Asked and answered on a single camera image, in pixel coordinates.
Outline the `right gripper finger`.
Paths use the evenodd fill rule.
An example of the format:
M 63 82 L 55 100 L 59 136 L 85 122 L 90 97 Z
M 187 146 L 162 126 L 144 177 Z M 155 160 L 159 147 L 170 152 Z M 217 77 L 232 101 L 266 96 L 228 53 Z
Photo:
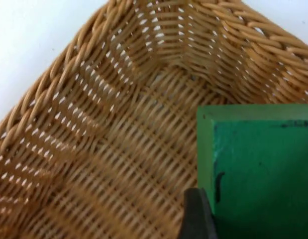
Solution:
M 213 214 L 203 188 L 184 192 L 184 213 L 177 239 L 217 239 Z

